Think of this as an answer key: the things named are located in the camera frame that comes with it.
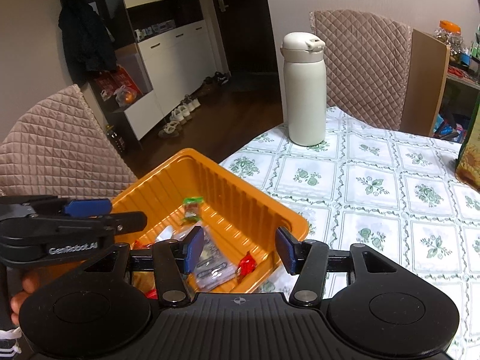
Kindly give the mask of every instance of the beige quilted fabric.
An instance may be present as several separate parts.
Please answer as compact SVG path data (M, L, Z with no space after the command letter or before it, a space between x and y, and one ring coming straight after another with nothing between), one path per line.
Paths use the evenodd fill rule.
M37 103L0 146L6 195L113 198L135 180L77 85Z
M327 102L367 124L398 130L410 70L412 28L352 10L310 13L326 43Z

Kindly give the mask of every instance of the orange tray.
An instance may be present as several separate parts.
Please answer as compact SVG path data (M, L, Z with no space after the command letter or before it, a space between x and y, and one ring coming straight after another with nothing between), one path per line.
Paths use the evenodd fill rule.
M280 264L275 252L277 227L285 226L297 239L308 234L303 217L204 155L184 149L112 200L112 212L143 211L148 218L142 235L120 235L116 241L149 244L168 225L180 231L183 199L196 196L205 200L202 220L224 255L237 265L250 251L258 264L241 283L231 279L212 292L253 292L266 280Z

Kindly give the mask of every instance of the door handle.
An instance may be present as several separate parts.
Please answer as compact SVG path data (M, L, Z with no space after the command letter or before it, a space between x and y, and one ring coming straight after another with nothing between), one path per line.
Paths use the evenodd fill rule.
M223 0L218 0L218 7L220 8L220 12L225 12L229 6L226 5Z

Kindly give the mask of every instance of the crosshair symbol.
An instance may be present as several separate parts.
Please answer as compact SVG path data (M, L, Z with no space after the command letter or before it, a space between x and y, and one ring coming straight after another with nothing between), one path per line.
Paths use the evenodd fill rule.
M245 298L242 298L242 297L238 297L238 298L235 298L234 300L232 300L232 302L235 302L236 304L238 305L242 305L243 303L245 303L247 300Z

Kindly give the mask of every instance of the orange jar lid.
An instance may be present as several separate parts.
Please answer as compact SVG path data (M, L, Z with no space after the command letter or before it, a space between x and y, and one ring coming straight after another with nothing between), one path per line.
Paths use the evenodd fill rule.
M440 20L440 28L453 33L461 33L461 29L458 25L447 20Z

